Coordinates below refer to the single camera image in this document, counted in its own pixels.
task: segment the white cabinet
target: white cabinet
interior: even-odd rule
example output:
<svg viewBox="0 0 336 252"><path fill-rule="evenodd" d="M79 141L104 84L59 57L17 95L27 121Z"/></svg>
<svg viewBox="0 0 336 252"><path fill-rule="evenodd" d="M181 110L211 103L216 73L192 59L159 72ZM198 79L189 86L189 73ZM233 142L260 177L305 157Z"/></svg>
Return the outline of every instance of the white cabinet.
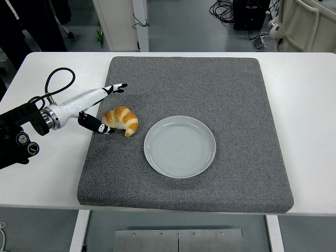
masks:
<svg viewBox="0 0 336 252"><path fill-rule="evenodd" d="M93 0L110 51L140 51L132 0Z"/></svg>

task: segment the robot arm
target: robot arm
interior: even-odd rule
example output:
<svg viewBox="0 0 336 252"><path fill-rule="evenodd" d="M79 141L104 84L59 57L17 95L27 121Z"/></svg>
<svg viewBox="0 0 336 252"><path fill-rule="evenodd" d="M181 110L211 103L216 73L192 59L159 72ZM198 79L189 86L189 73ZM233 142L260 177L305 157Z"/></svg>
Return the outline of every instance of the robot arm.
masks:
<svg viewBox="0 0 336 252"><path fill-rule="evenodd" d="M69 87L75 79L75 74L72 70L66 69L72 72L73 80L66 87L56 92L48 93L47 84L52 74L58 70L65 69L59 68L50 74L44 96L34 97L28 103L0 115L0 169L15 163L27 164L29 162L28 158L39 152L38 144L31 142L28 134L21 127L26 122L30 122L40 135L49 133L49 129L57 130L62 128L70 118L78 118L78 123L81 126L94 132L114 132L114 129L102 124L99 119L86 114L85 111L101 102L109 94L123 92L122 88L126 87L127 84L121 83L92 89L57 105L51 95ZM44 98L49 100L49 106L44 107ZM39 100L43 102L43 106L40 109L35 104Z"/></svg>
<svg viewBox="0 0 336 252"><path fill-rule="evenodd" d="M78 118L78 123L94 132L111 133L113 129L104 127L104 124L95 117L85 114L85 111L101 102L106 96L114 92L123 92L121 88L127 84L115 84L105 88L89 90L83 94L69 99L57 105L51 104L41 110L42 116L50 129L57 130L62 128L70 118Z"/></svg>

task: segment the black wheel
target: black wheel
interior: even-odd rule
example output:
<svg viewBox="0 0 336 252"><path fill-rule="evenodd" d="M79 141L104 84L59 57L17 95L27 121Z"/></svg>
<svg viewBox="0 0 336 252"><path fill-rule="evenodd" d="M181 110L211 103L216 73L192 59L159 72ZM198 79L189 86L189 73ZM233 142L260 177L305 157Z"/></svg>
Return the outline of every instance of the black wheel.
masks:
<svg viewBox="0 0 336 252"><path fill-rule="evenodd" d="M73 37L74 37L74 34L73 34L72 32L69 32L69 33L68 33L68 38L71 38L71 39L72 39Z"/></svg>

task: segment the black equipment box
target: black equipment box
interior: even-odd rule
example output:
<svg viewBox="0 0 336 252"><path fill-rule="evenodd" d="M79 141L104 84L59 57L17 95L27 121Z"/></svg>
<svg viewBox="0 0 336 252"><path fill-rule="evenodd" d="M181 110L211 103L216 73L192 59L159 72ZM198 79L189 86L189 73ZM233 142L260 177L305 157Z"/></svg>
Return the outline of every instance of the black equipment box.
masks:
<svg viewBox="0 0 336 252"><path fill-rule="evenodd" d="M261 30L270 0L233 0L235 30Z"/></svg>

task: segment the gray floor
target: gray floor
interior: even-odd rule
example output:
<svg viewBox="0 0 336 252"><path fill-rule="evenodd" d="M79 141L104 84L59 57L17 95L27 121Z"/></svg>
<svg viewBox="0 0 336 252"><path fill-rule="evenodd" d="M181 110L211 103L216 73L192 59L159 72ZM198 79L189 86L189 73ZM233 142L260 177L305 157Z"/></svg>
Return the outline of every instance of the gray floor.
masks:
<svg viewBox="0 0 336 252"><path fill-rule="evenodd" d="M321 2L318 0L315 0L316 2L319 2L326 8L332 10L333 12L336 12L336 1L335 0L322 0Z"/></svg>
<svg viewBox="0 0 336 252"><path fill-rule="evenodd" d="M211 16L208 10L215 1L196 0L192 3L187 0L148 0L150 51L255 51L247 31L235 31L232 25L224 25ZM91 0L69 0L69 5L72 21L66 26L75 37L69 39L63 32L68 50L108 51L105 41L102 44L96 41L100 24ZM262 31L269 31L267 23L266 20ZM250 36L259 34L260 32L252 31ZM26 40L32 50L39 51L27 33ZM265 42L266 51L272 51L276 41L265 38ZM6 69L1 77L9 86L16 70L9 61L0 62L0 67ZM11 252L67 251L77 212L0 208L0 222L7 223L4 228L5 249ZM262 216L104 211L93 211L91 214L86 237L87 251L112 251L116 229L173 227L240 227L251 235L251 249L248 251L269 251ZM336 224L333 217L285 216L280 218L280 227L286 252L334 251L332 239Z"/></svg>

